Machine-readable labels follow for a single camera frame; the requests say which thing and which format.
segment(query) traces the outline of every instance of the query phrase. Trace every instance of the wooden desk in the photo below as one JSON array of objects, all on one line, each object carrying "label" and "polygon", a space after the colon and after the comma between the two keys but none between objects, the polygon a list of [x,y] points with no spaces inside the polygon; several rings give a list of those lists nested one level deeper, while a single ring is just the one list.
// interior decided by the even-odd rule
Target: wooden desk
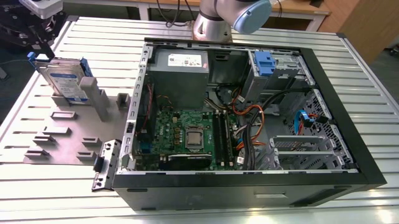
[{"label": "wooden desk", "polygon": [[[64,2],[137,7],[141,20],[149,20],[148,9],[157,8],[156,0],[64,0]],[[161,8],[176,9],[177,0],[159,0],[159,2]],[[187,2],[192,11],[200,10],[200,0],[188,0]],[[311,20],[307,31],[317,31],[324,17],[331,14],[325,4],[316,8],[309,5],[307,0],[281,0],[281,6],[281,17]],[[188,10],[184,0],[180,0],[180,9]],[[279,9],[280,6],[276,3],[272,7],[271,17],[279,16]]]}]

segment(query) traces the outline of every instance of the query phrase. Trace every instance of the blue drive bracket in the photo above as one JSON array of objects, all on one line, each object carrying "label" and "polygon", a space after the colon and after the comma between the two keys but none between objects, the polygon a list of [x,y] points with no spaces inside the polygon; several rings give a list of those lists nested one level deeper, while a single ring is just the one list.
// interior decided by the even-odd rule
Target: blue drive bracket
[{"label": "blue drive bracket", "polygon": [[299,110],[295,114],[295,119],[293,119],[293,131],[295,134],[299,132],[299,123],[300,123],[300,118],[304,118],[304,127],[311,127],[315,119],[311,119],[309,116],[307,115],[304,110]]},{"label": "blue drive bracket", "polygon": [[260,76],[271,76],[275,72],[275,59],[268,51],[255,51],[255,63]]}]

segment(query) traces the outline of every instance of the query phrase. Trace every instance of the sticker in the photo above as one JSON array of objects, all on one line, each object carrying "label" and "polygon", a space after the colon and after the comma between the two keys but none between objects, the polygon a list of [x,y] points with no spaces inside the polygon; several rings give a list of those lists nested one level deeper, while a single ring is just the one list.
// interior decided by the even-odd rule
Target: sticker
[{"label": "sticker", "polygon": [[237,163],[244,164],[244,158],[243,157],[237,157]]},{"label": "sticker", "polygon": [[239,95],[237,100],[243,103],[245,99]]},{"label": "sticker", "polygon": [[76,102],[87,101],[85,92],[83,92],[77,85],[79,79],[76,75],[59,73],[51,73],[49,75],[55,80],[59,91],[68,100]]},{"label": "sticker", "polygon": [[201,67],[200,55],[169,54],[168,66]]}]

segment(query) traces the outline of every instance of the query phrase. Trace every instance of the blue cable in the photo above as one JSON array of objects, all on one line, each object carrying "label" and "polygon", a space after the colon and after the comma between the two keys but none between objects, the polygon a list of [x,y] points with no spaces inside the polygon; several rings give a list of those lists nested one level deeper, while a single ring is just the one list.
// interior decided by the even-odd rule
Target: blue cable
[{"label": "blue cable", "polygon": [[299,122],[300,122],[300,117],[304,118],[304,120],[308,120],[311,123],[315,122],[315,119],[311,119],[309,116],[307,115],[304,110],[299,110],[295,114],[295,119],[293,119],[293,131],[295,134],[299,132]]}]

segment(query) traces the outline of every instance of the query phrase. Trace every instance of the slotted metal table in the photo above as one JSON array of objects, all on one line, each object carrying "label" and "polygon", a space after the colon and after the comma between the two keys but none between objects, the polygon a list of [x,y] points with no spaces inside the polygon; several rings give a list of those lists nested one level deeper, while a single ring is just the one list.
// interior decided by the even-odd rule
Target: slotted metal table
[{"label": "slotted metal table", "polygon": [[[75,17],[53,45],[57,57],[84,56],[108,96],[131,93],[144,37],[189,39],[189,27],[164,22]],[[91,192],[91,166],[29,165],[24,153],[55,109],[52,89],[34,73],[0,127],[0,220],[40,223],[397,223],[399,107],[345,38],[260,29],[233,42],[312,48],[388,184],[316,208],[133,211],[115,192]]]}]

